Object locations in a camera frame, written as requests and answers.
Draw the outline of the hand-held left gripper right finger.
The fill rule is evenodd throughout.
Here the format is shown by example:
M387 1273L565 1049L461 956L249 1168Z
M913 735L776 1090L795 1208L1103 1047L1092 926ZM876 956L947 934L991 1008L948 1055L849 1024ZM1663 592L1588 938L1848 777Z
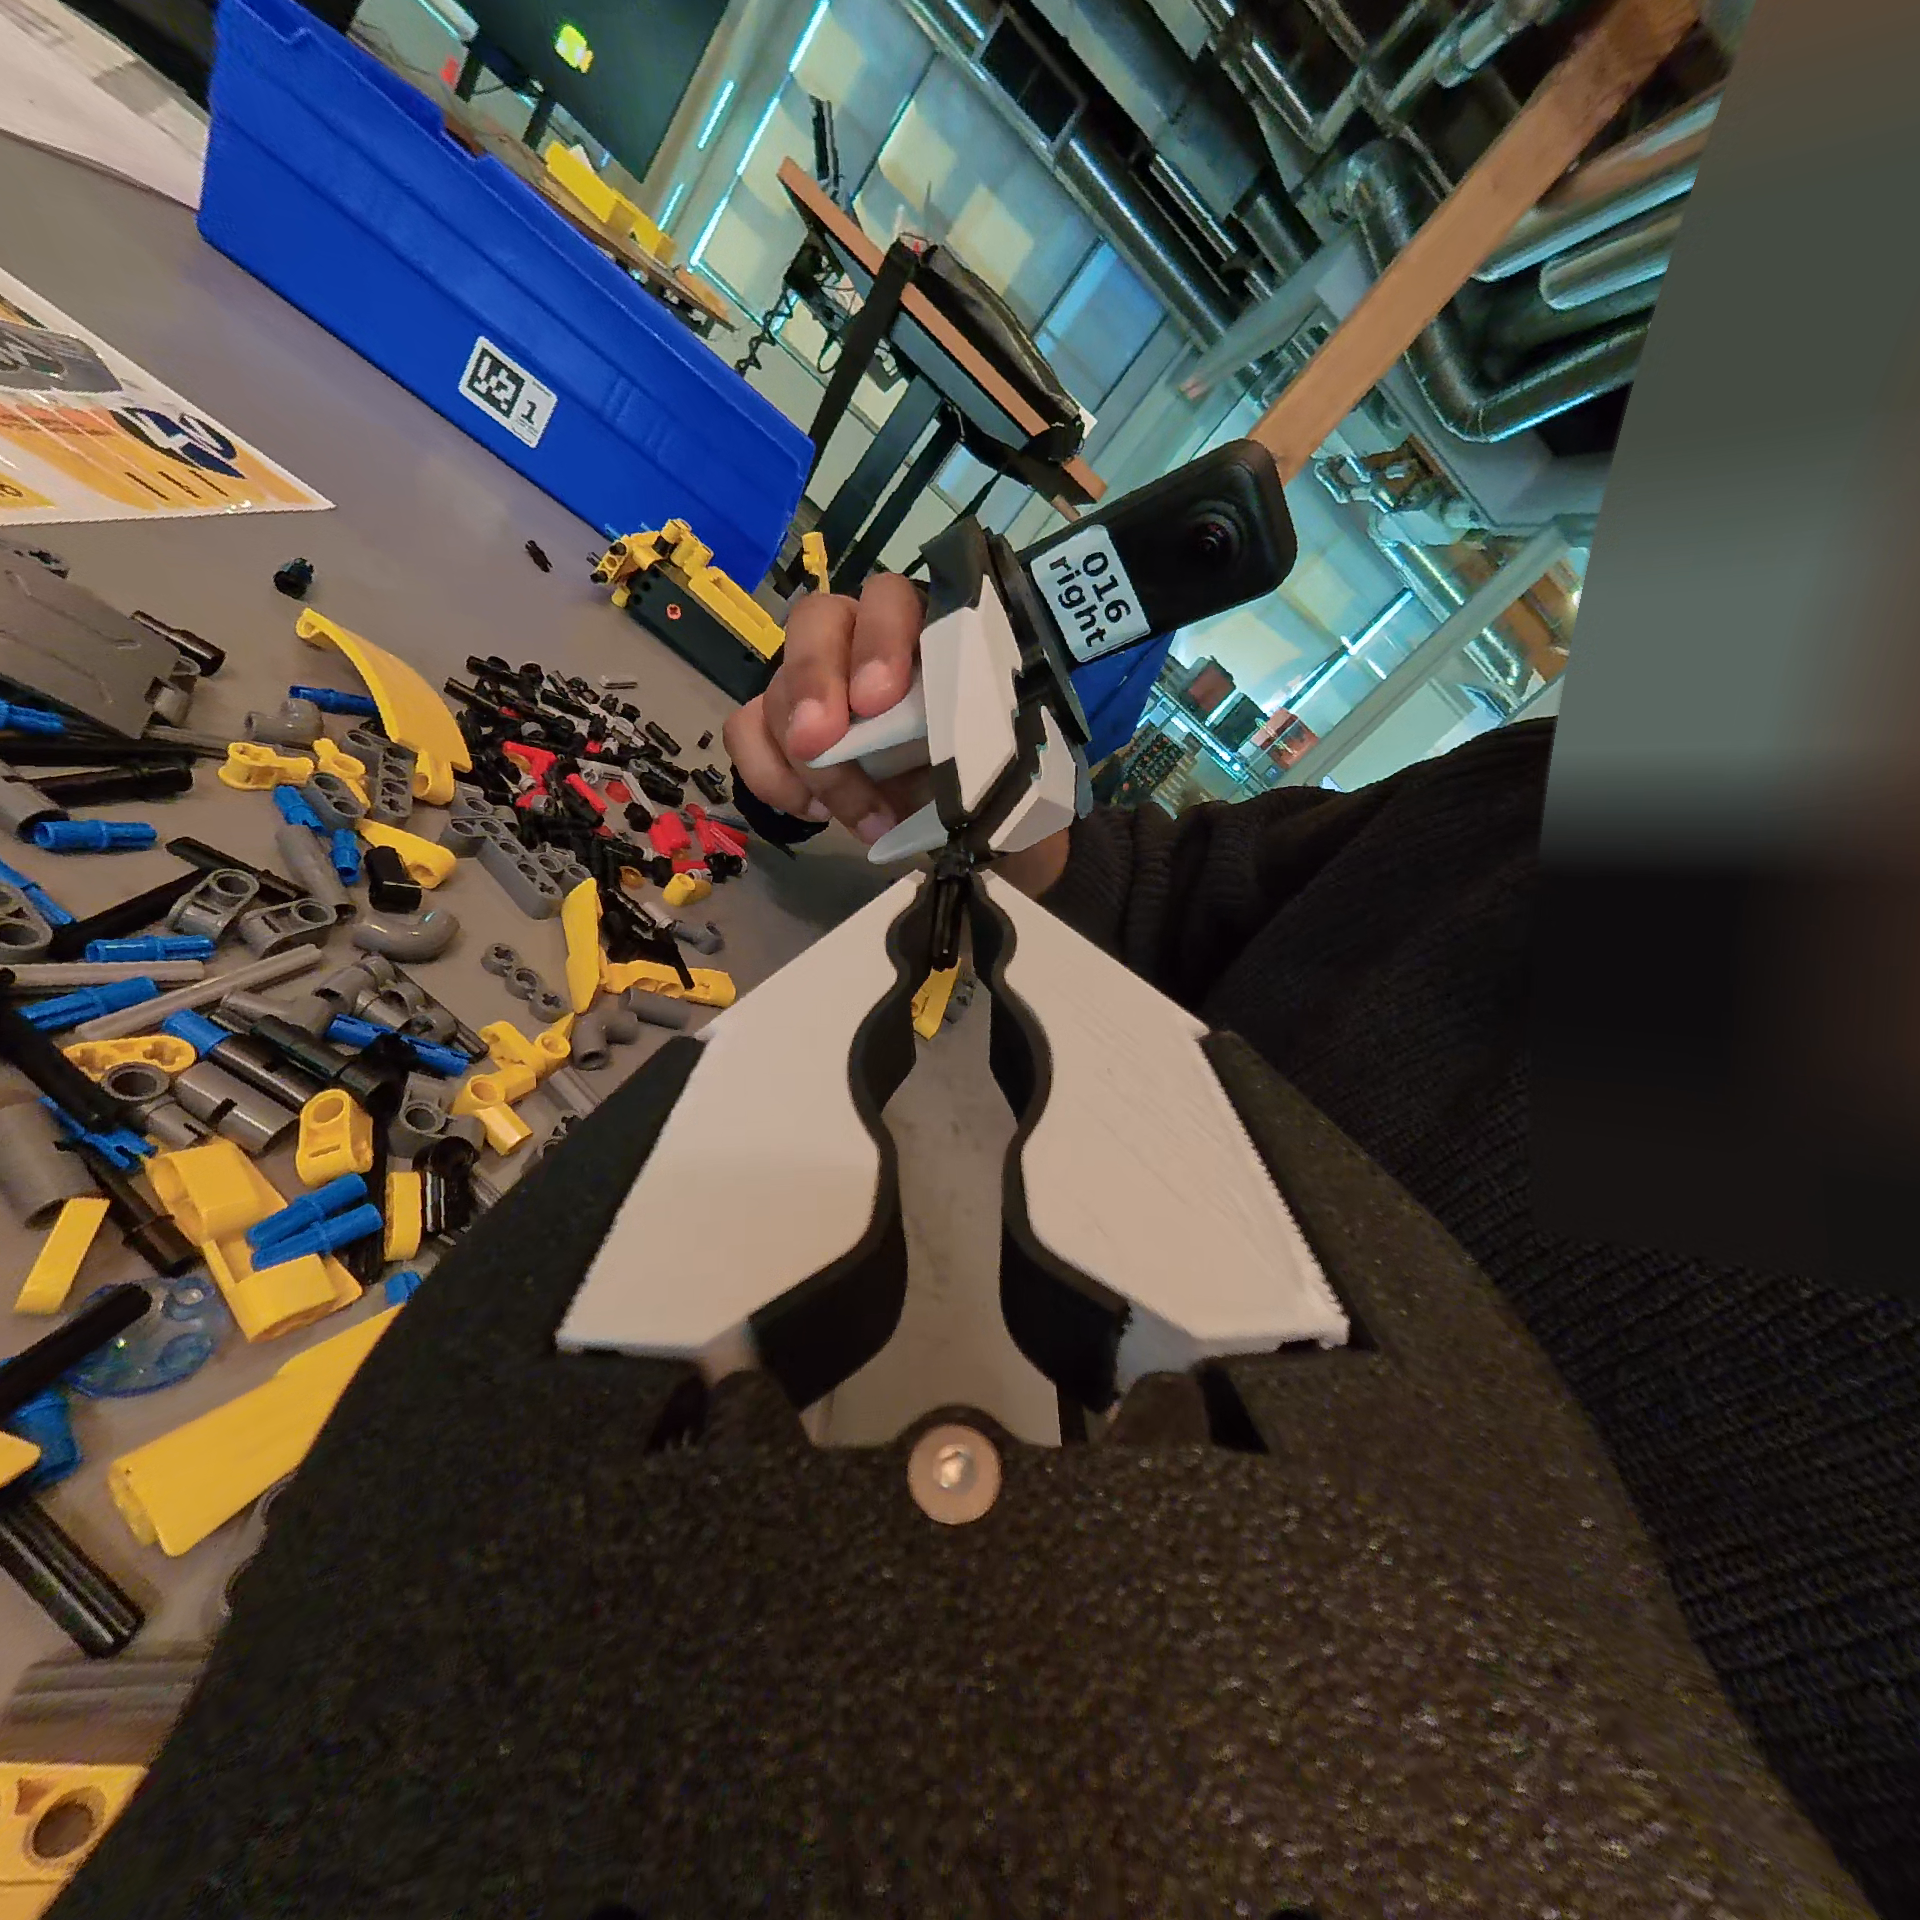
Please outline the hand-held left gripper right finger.
M1347 1345L1204 1024L1002 877L970 919L1015 1114L999 1306L1019 1352L1108 1412L1146 1376Z

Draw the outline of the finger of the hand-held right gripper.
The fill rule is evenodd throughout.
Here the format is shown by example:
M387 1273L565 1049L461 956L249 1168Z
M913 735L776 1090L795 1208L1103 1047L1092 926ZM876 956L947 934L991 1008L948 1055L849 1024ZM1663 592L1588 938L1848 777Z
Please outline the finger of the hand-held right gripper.
M944 833L1013 833L1040 784L1023 720L1023 645L1004 608L952 608L920 637L933 805Z
M1013 856L1067 832L1089 812L1089 760L1065 733L1047 730L1037 772L1015 792L995 823L978 816L965 833L972 856Z

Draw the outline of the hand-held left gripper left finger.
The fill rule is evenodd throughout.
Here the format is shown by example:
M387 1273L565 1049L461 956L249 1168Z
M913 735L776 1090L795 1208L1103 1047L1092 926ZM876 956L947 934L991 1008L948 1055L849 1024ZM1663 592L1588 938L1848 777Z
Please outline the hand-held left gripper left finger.
M893 1334L905 1228L885 1105L917 1063L921 877L896 879L674 1047L656 1140L561 1319L563 1352L776 1378L820 1404Z

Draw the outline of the person's right forearm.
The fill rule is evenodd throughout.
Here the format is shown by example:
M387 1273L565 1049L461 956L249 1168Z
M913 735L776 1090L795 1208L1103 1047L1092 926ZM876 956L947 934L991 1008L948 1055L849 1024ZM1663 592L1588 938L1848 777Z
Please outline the person's right forearm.
M1045 908L1245 1040L1504 1286L1529 1210L1528 1042L1553 720L1340 796L1100 807Z

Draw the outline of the tilted black-legged desk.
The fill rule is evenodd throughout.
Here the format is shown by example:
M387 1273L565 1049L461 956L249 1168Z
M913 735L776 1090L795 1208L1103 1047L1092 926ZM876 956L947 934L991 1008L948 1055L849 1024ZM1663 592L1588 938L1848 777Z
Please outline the tilted black-legged desk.
M905 382L813 522L829 585L850 592L876 572L957 449L985 466L987 487L1019 482L1069 520L1090 511L1107 487L1082 456L1083 418L995 290L970 288L935 246L879 246L795 159L781 159L777 178L803 220L805 250L823 260L827 281L845 278L855 295L808 426L813 461L880 356Z

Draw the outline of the pile of toy building parts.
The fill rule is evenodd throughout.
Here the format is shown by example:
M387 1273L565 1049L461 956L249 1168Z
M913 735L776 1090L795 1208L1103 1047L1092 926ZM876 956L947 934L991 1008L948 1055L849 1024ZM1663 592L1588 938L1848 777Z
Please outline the pile of toy building parts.
M472 656L436 807L316 648L227 735L4 701L4 1590L85 1662L148 1612L53 1493L170 1561L261 1514L586 1073L735 996L739 820L625 680Z

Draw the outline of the yellow curved toy panel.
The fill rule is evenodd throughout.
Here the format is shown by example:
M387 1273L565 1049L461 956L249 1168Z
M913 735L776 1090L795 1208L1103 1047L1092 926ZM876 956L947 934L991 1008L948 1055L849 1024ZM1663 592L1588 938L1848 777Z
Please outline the yellow curved toy panel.
M417 756L415 792L436 807L452 801L458 777L473 766L466 735L445 698L404 661L309 608L295 632L340 654L367 684L387 735Z

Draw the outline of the person's black sweater torso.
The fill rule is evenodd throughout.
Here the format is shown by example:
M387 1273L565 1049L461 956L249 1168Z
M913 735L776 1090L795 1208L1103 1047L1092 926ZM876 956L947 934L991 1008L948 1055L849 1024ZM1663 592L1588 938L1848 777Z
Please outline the person's black sweater torso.
M1916 1303L1546 1231L1516 1061L1450 1093L1283 1069L1501 1289L1768 1761L1867 1901L1916 1916Z

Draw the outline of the blue storage bin with tag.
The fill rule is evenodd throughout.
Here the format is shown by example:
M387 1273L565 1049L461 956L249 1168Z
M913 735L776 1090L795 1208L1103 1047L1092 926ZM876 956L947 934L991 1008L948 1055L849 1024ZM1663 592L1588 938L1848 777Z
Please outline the blue storage bin with tag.
M301 4L218 7L200 232L595 530L777 559L808 432Z

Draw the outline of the black monitor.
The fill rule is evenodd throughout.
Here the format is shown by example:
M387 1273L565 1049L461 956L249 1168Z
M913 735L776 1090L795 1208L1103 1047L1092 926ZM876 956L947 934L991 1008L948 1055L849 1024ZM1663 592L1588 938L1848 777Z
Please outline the black monitor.
M521 138L540 153L568 112L640 178L719 31L727 1L461 1L473 23L460 93L483 68L535 93Z

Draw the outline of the grey toy panel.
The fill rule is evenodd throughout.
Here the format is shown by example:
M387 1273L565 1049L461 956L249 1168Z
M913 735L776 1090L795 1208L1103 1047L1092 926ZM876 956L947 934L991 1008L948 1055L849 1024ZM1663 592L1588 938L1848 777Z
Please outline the grey toy panel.
M184 725L196 688L225 665L211 640L155 615L123 615L74 585L51 553L3 543L4 701L138 741L155 725Z

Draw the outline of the printed instruction leaflet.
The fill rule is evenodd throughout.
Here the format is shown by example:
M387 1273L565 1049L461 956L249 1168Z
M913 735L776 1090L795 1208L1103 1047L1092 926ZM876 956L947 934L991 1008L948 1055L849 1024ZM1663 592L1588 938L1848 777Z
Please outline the printed instruction leaflet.
M258 445L3 274L4 527L330 506Z

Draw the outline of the wide yellow holed toy beam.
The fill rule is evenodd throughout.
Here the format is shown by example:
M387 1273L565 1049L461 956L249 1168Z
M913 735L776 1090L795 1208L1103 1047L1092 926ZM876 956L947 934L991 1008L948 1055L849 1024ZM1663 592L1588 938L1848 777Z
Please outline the wide yellow holed toy beam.
M123 1813L147 1769L3 1761L3 1918L39 1918Z

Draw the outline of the white paper sheet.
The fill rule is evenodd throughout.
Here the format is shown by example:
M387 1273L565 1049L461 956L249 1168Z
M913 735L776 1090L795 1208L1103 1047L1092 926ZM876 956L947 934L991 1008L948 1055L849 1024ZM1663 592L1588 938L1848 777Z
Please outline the white paper sheet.
M3 132L202 205L209 112L67 4L3 4Z

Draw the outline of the wooden post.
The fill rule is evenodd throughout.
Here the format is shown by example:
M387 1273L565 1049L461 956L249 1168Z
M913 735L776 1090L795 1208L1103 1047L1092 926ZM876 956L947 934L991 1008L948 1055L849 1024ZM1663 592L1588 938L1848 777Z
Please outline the wooden post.
M1255 426L1293 479L1517 220L1697 23L1697 1L1609 1Z

